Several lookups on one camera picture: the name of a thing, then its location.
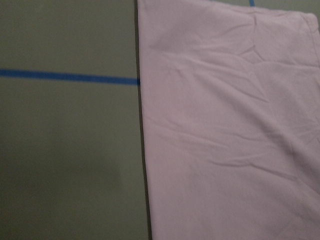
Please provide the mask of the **pink Snoopy t-shirt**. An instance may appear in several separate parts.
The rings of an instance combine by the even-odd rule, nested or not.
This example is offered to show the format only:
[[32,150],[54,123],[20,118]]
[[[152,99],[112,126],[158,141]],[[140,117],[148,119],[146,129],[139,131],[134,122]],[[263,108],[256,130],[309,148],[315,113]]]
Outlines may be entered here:
[[301,11],[140,0],[155,240],[320,237],[320,33]]

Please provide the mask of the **blue tape strip lengthwise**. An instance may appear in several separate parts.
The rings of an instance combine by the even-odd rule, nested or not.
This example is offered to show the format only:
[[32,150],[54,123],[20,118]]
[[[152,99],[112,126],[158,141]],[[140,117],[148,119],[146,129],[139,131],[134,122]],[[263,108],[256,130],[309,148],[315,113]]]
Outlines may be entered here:
[[249,0],[249,5],[251,6],[251,7],[255,7],[256,5],[255,5],[255,0]]

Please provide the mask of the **blue tape strip crosswise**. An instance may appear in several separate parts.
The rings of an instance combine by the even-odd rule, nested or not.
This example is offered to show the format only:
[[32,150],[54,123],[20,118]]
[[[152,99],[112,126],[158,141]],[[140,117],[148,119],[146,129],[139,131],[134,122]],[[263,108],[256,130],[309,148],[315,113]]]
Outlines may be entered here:
[[0,69],[0,76],[9,77],[9,78],[46,79],[46,80],[57,80],[57,81],[106,83],[106,84],[133,85],[133,86],[138,86],[140,84],[139,78],[59,73],[59,72],[47,72],[47,71],[31,71],[31,70],[18,70],[18,69],[2,69],[2,68]]

